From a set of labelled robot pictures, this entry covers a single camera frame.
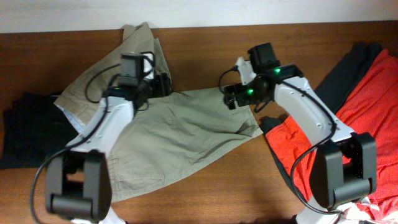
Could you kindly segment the khaki shorts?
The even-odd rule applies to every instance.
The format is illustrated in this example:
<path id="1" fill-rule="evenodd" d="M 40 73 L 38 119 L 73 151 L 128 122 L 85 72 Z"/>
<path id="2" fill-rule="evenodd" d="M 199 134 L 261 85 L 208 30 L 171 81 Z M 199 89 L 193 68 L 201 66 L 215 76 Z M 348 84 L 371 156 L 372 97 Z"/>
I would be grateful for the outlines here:
<path id="1" fill-rule="evenodd" d="M 101 92 L 125 52 L 155 53 L 155 69 L 168 73 L 160 42 L 147 23 L 124 26 L 122 44 L 69 84 L 55 104 L 79 127 L 93 117 Z M 261 133 L 248 106 L 230 110 L 217 88 L 152 98 L 127 124 L 108 156 L 114 202 L 180 181 Z"/>

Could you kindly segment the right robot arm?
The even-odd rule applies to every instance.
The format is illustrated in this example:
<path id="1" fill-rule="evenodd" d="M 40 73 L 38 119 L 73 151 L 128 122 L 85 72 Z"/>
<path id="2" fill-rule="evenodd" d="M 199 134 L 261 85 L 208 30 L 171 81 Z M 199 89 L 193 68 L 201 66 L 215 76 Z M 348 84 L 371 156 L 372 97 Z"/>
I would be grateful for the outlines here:
<path id="1" fill-rule="evenodd" d="M 245 61 L 231 71 L 238 72 L 241 83 L 220 86 L 224 103 L 255 105 L 262 110 L 270 101 L 288 112 L 311 142 L 311 147 L 295 160 L 289 179 L 310 153 L 315 153 L 310 173 L 312 197 L 305 200 L 296 185 L 292 191 L 305 208 L 292 223 L 336 223 L 341 207 L 361 201 L 377 189 L 376 141 L 369 133 L 357 134 L 340 121 L 312 90 L 296 65 L 253 66 Z"/>

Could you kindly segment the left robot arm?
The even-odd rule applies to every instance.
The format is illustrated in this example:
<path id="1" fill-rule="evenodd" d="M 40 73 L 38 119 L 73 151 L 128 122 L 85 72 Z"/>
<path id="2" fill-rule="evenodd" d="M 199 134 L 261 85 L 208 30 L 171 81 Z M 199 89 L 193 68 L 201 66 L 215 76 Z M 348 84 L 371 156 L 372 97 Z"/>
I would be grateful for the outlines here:
<path id="1" fill-rule="evenodd" d="M 111 208 L 106 158 L 141 106 L 171 93 L 166 73 L 142 78 L 136 86 L 114 86 L 119 78 L 110 79 L 85 129 L 45 162 L 45 208 L 72 223 L 123 223 Z"/>

